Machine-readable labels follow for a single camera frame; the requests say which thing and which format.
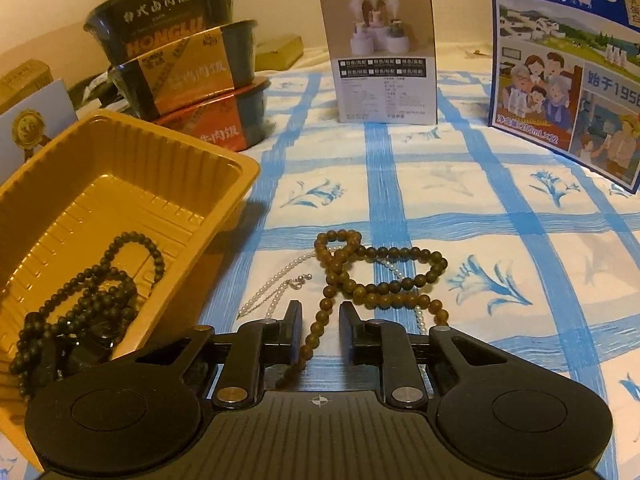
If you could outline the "light blue milk carton box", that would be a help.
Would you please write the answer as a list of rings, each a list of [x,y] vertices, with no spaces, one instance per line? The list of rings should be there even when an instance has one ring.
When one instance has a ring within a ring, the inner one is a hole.
[[[57,79],[1,115],[0,180],[6,182],[40,148],[77,120],[64,81]]]

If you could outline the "brown cardboard box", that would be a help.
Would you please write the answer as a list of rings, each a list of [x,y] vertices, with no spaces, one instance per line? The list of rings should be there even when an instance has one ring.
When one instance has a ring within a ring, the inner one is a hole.
[[[33,58],[10,70],[0,80],[0,113],[5,113],[52,81],[50,67]]]

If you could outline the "small white humidifier box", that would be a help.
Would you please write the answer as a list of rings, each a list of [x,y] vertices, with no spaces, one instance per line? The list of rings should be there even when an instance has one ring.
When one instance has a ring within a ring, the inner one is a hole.
[[[320,0],[338,119],[437,122],[432,0]]]

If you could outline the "golden plastic tray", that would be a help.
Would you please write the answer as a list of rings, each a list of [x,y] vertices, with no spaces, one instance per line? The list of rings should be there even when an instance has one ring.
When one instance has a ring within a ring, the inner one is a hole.
[[[136,232],[115,266],[137,285],[140,314],[116,354],[142,347],[188,274],[258,176],[256,160],[124,114],[95,112],[29,159],[1,188],[1,359],[25,318]]]

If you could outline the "blue checked bed sheet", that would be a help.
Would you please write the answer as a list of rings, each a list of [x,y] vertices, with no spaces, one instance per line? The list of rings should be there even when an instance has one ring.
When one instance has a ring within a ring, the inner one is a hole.
[[[48,479],[634,479],[639,197],[486,122],[489,78],[437,78],[431,127],[341,124],[330,72],[270,79],[256,180],[146,343],[116,236],[1,360],[1,429]],[[298,358],[251,408],[212,400],[212,337],[303,306]],[[388,408],[338,312],[404,326],[428,395]]]

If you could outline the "middle orange-label rice bowl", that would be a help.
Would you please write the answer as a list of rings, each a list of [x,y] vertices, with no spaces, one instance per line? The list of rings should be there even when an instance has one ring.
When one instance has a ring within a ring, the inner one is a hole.
[[[150,120],[250,84],[255,20],[171,41],[110,69],[108,78],[139,118]]]

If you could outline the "dark blue milk carton box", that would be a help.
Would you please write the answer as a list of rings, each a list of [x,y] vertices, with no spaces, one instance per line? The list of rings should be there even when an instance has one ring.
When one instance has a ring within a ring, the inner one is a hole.
[[[491,0],[491,126],[639,188],[639,0]]]

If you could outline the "top black rice bowl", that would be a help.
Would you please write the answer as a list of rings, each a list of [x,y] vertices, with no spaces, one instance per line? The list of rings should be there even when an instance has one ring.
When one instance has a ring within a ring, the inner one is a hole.
[[[107,0],[87,16],[84,31],[113,65],[232,21],[233,0]]]

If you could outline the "bottom red-label rice bowl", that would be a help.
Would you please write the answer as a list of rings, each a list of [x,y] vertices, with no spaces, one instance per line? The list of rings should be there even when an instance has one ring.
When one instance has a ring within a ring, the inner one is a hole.
[[[248,86],[176,110],[155,123],[232,152],[242,152],[267,135],[269,87],[270,80],[259,76]]]

